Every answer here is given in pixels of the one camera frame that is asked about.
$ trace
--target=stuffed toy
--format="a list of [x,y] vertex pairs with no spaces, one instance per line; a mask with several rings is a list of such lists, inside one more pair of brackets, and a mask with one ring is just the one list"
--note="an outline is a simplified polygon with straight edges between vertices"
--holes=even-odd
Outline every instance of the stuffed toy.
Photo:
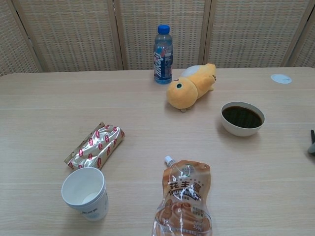
[[167,89],[167,100],[173,107],[185,112],[197,99],[213,90],[212,85],[215,81],[214,64],[191,66],[178,79],[171,82]]

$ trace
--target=bottle label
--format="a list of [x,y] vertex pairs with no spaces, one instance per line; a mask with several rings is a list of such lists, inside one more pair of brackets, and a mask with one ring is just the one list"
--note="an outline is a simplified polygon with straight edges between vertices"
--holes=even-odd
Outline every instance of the bottle label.
[[154,52],[154,76],[159,80],[171,80],[172,79],[172,63],[173,53],[165,53],[165,50],[158,48]]

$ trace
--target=bowl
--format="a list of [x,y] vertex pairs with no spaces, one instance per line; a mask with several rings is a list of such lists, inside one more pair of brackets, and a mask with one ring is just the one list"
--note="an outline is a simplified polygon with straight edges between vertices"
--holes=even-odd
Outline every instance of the bowl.
[[[235,115],[227,116],[227,111],[233,114],[233,109]],[[221,108],[221,120],[223,127],[229,133],[239,137],[246,137],[257,133],[265,122],[265,115],[252,104],[230,102]]]

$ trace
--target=woven panel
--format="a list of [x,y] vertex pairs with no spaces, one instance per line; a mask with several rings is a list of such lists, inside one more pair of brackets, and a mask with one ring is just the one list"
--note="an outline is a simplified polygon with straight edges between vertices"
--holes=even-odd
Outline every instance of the woven panel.
[[304,44],[299,52],[294,66],[308,66],[315,68],[315,22],[307,32]]
[[117,70],[106,0],[20,0],[48,71]]
[[0,22],[0,76],[38,72],[6,0],[0,0]]
[[204,0],[120,0],[128,69],[152,69],[159,24],[169,24],[173,68],[198,64]]
[[278,67],[309,0],[217,0],[209,61],[219,68]]

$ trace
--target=dark liquid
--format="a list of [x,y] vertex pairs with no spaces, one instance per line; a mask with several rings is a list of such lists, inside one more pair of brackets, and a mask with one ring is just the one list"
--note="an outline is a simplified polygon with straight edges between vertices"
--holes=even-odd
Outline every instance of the dark liquid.
[[253,129],[262,125],[260,116],[244,107],[228,107],[222,111],[222,115],[228,122],[241,128]]

